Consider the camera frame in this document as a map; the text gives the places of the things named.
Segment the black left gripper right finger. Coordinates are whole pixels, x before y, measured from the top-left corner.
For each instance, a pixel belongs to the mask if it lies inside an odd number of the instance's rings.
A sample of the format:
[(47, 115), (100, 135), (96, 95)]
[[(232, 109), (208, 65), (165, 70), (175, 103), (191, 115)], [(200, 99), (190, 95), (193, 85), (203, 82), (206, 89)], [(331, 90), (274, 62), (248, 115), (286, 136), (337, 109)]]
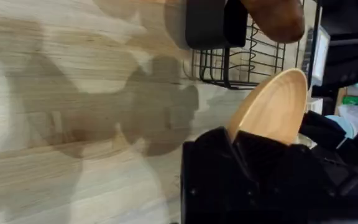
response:
[(266, 219), (307, 223), (328, 217), (333, 183), (306, 146), (243, 131), (235, 145), (243, 167), (258, 185), (258, 203)]

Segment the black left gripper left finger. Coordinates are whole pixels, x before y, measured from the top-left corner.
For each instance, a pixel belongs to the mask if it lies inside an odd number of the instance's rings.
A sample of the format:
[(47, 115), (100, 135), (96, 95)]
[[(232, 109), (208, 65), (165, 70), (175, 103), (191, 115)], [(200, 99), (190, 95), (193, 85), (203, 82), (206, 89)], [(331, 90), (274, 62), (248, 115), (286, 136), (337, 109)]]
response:
[(249, 223), (255, 184), (224, 127), (183, 143), (181, 222)]

